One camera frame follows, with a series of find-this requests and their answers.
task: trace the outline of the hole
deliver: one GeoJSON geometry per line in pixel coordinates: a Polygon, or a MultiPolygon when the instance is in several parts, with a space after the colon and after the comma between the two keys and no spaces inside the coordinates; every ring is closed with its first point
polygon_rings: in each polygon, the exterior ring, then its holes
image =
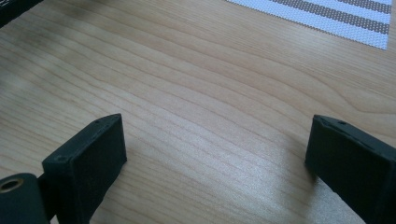
{"type": "Polygon", "coordinates": [[[0,193],[7,193],[14,189],[17,189],[20,185],[22,185],[23,179],[10,179],[7,182],[1,184],[0,193]]]}

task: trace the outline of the wood grain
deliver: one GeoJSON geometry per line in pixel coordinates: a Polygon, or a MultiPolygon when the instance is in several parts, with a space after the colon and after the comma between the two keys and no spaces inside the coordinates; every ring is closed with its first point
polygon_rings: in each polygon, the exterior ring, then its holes
{"type": "Polygon", "coordinates": [[[362,223],[304,154],[314,114],[396,146],[395,25],[381,50],[222,0],[44,1],[0,30],[1,177],[121,113],[92,223],[362,223]]]}

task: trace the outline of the striped mat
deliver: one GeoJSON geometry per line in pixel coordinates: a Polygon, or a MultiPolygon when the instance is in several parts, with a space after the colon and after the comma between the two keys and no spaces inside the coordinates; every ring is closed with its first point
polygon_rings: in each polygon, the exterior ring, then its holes
{"type": "Polygon", "coordinates": [[[388,43],[392,0],[227,0],[379,49],[388,43]]]}

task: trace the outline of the white mat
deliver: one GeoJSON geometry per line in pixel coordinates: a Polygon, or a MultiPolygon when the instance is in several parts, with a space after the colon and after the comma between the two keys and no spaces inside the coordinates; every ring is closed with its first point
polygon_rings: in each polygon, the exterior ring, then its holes
{"type": "Polygon", "coordinates": [[[386,49],[391,0],[227,0],[386,49]]]}

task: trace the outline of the black plastic part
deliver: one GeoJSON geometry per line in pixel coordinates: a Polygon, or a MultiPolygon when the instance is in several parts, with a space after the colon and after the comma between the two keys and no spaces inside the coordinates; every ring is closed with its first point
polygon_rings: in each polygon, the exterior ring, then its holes
{"type": "Polygon", "coordinates": [[[0,28],[43,0],[0,0],[0,28]]]}
{"type": "Polygon", "coordinates": [[[92,122],[50,154],[43,167],[59,190],[59,222],[89,223],[126,160],[120,114],[92,122]]]}
{"type": "Polygon", "coordinates": [[[45,174],[41,175],[37,180],[38,186],[40,187],[47,220],[51,220],[61,207],[59,190],[56,186],[51,185],[45,174]]]}
{"type": "Polygon", "coordinates": [[[315,115],[305,165],[365,222],[396,223],[396,149],[338,119],[315,115]]]}
{"type": "Polygon", "coordinates": [[[35,175],[18,174],[0,180],[0,223],[49,223],[35,175]]]}

